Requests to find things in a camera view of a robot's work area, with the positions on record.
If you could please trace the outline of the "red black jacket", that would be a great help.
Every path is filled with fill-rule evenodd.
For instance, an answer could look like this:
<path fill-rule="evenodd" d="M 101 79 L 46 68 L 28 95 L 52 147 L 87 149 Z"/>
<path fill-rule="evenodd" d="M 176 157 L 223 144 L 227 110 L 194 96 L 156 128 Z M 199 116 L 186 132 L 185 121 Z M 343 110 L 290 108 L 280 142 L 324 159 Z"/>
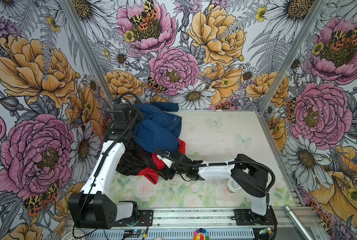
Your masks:
<path fill-rule="evenodd" d="M 154 185 L 157 184 L 159 177 L 167 181 L 176 174 L 157 157 L 157 154 L 147 152 L 134 140 L 129 141 L 116 171 L 125 176 L 144 176 Z"/>

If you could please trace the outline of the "blue jacket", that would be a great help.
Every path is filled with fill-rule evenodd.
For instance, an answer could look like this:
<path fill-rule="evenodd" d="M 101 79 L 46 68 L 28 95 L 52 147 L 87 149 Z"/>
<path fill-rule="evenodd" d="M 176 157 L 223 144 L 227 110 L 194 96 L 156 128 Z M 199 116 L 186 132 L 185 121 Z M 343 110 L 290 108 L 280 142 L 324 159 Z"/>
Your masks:
<path fill-rule="evenodd" d="M 156 149 L 177 151 L 180 145 L 182 117 L 173 113 L 178 110 L 177 103 L 141 104 L 140 114 L 143 120 L 135 127 L 134 141 L 149 153 L 154 153 Z"/>

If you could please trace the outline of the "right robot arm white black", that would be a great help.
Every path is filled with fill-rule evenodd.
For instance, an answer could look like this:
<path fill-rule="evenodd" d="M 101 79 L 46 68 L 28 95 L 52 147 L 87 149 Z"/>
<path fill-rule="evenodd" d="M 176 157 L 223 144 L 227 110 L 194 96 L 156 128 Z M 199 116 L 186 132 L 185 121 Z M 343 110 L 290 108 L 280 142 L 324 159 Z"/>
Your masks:
<path fill-rule="evenodd" d="M 238 154 L 226 162 L 193 161 L 181 152 L 155 150 L 157 158 L 175 174 L 185 175 L 186 180 L 205 181 L 211 179 L 233 180 L 251 197 L 254 216 L 263 217 L 269 206 L 270 189 L 276 181 L 274 172 L 262 163 L 244 154 Z"/>

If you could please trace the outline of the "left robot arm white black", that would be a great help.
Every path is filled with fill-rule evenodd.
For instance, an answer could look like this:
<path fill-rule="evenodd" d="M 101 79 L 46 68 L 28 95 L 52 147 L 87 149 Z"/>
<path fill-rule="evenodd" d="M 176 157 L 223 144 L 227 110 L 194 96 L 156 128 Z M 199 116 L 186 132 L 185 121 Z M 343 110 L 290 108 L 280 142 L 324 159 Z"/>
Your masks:
<path fill-rule="evenodd" d="M 117 104 L 113 121 L 107 126 L 102 150 L 93 171 L 77 194 L 71 194 L 68 207 L 74 227 L 111 229 L 117 224 L 135 224 L 138 206 L 134 201 L 114 202 L 109 197 L 112 179 L 140 116 L 140 105 Z"/>

